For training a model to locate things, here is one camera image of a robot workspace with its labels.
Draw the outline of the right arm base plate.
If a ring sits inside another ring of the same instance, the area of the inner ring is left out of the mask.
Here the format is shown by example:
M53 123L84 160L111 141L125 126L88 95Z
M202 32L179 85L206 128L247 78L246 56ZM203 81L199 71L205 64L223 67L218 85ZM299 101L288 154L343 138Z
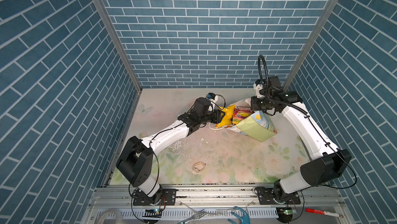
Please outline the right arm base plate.
M254 193L257 195L260 205L283 205L287 203L301 204L298 192L286 194L276 188L256 187Z

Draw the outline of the yellow snack packet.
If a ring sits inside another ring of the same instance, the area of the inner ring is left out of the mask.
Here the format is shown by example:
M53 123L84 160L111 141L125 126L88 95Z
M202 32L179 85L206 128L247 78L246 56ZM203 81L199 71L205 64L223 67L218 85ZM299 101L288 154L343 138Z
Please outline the yellow snack packet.
M216 128L228 127L232 124L235 105L224 107L221 111L224 113L221 121L216 124Z

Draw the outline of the floral paper gift bag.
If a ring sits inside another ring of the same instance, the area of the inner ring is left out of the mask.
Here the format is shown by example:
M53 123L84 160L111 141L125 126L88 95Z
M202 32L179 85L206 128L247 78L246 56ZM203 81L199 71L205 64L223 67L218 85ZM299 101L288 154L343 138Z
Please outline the floral paper gift bag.
M250 107L252 110L250 99L241 100L232 105L235 105L235 107ZM250 136L260 142L264 142L275 136L277 134L277 130L271 118L262 111L252 111L252 115L240 121L237 125L231 124L228 127L222 128L216 128L215 126L213 130L217 131L225 129L233 131L245 136Z

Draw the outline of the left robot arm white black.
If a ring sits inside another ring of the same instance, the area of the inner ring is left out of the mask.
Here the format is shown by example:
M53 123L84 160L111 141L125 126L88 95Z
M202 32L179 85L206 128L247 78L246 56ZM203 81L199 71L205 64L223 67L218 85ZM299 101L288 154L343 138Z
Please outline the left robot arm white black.
M117 160L116 168L135 188L151 201L158 201L162 188L151 176L153 160L174 142L186 138L208 123L218 124L225 113L217 105L220 95L209 93L195 100L192 107L178 116L169 127L144 138L129 138Z

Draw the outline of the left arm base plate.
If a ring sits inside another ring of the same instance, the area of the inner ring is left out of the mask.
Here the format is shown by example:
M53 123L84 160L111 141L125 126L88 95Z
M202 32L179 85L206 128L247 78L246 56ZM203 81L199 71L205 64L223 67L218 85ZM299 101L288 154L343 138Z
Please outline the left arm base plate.
M133 205L134 206L149 206L149 205L175 205L177 190L174 188L170 189L159 189L152 197L147 196L140 189L136 189L132 193Z

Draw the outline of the pink colourful candy packet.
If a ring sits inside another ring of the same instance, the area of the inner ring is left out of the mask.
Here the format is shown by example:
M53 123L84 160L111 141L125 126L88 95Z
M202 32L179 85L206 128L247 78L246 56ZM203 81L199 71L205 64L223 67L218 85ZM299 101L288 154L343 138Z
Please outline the pink colourful candy packet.
M252 114L253 111L250 107L235 107L232 117L232 124L237 125L240 121L244 120Z

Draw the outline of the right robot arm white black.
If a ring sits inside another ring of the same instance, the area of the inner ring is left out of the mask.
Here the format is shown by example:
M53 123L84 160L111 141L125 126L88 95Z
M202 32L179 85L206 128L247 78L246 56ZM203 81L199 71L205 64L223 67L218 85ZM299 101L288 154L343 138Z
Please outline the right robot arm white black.
M253 85L253 110L281 113L301 138L310 158L298 172L274 183L274 198L281 200L300 190L319 186L339 178L349 167L352 156L341 150L315 123L296 91L283 91L277 76L261 76Z

